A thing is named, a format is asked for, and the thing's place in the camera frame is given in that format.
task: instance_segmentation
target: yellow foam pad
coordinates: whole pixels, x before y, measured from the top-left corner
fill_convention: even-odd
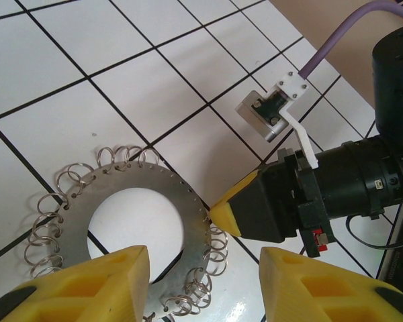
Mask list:
[[[141,322],[149,285],[146,246],[37,278],[36,291],[2,322]]]
[[[238,184],[233,186],[211,209],[210,209],[210,219],[212,222],[220,229],[228,232],[229,234],[240,237],[239,227],[237,225],[236,219],[234,218],[233,211],[230,207],[228,201],[236,193],[241,191],[244,187],[251,183],[258,175],[258,170],[253,171],[244,179],[242,179]]]
[[[403,322],[374,289],[385,282],[279,248],[259,266],[267,322]]]

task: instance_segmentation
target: center hole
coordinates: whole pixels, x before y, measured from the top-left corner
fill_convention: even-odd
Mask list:
[[[109,252],[146,245],[150,282],[183,247],[183,224],[178,211],[168,198],[150,189],[126,189],[104,200],[94,212],[89,230]],[[89,255],[101,255],[90,242]]]

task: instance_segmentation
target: metal disc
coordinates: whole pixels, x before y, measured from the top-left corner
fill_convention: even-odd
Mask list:
[[[192,191],[191,187],[177,174],[149,163],[129,162],[130,167],[125,171],[116,170],[125,167],[123,162],[98,168],[86,174],[82,180],[89,182],[94,175],[96,179],[84,187],[80,195],[79,185],[76,184],[68,192],[69,209],[61,207],[58,211],[64,218],[60,224],[62,235],[58,238],[59,254],[63,257],[63,268],[90,260],[87,246],[88,226],[95,210],[104,200],[119,191],[130,188],[145,188],[154,190],[172,202],[181,216],[183,224],[183,253],[181,259],[159,282],[148,289],[148,298],[144,315],[152,312],[156,318],[161,318],[171,311],[178,311],[175,303],[169,306],[169,312],[164,312],[163,303],[170,297],[183,294],[187,273],[196,267],[206,269],[209,257],[204,254],[209,251],[210,225],[206,218],[206,210]]]

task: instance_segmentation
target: black cable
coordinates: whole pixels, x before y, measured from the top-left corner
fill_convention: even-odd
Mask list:
[[[402,248],[403,247],[403,240],[399,241],[397,243],[391,244],[391,245],[385,245],[385,246],[377,246],[377,245],[372,245],[369,243],[366,243],[365,241],[361,240],[358,238],[352,231],[351,231],[351,220],[352,218],[356,217],[358,215],[352,215],[347,217],[346,221],[346,226],[348,232],[351,234],[352,237],[354,237],[358,242],[362,243],[363,245],[366,245],[367,247],[374,248],[375,250],[396,250],[397,248]]]

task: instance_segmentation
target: black cylinder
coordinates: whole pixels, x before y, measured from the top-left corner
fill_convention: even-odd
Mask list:
[[[373,49],[376,128],[390,142],[403,146],[403,28]]]
[[[403,202],[403,147],[380,136],[348,142],[316,155],[316,180],[333,218],[376,217]]]

